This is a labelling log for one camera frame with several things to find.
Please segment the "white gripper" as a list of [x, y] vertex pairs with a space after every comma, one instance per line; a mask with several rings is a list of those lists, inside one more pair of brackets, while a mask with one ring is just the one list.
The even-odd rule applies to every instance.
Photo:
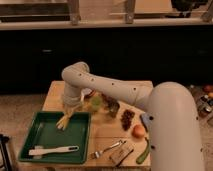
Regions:
[[82, 93], [78, 88], [65, 87], [62, 94], [62, 101], [64, 104], [64, 115], [70, 115], [72, 112], [81, 112], [83, 110], [83, 103], [81, 103]]

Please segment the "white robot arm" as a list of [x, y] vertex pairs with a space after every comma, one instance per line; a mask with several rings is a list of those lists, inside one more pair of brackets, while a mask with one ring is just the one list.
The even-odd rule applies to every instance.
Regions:
[[70, 106], [90, 88], [149, 114], [151, 171], [205, 171], [196, 103], [183, 85], [164, 82], [150, 88], [96, 76], [84, 62], [64, 68], [62, 79], [62, 99]]

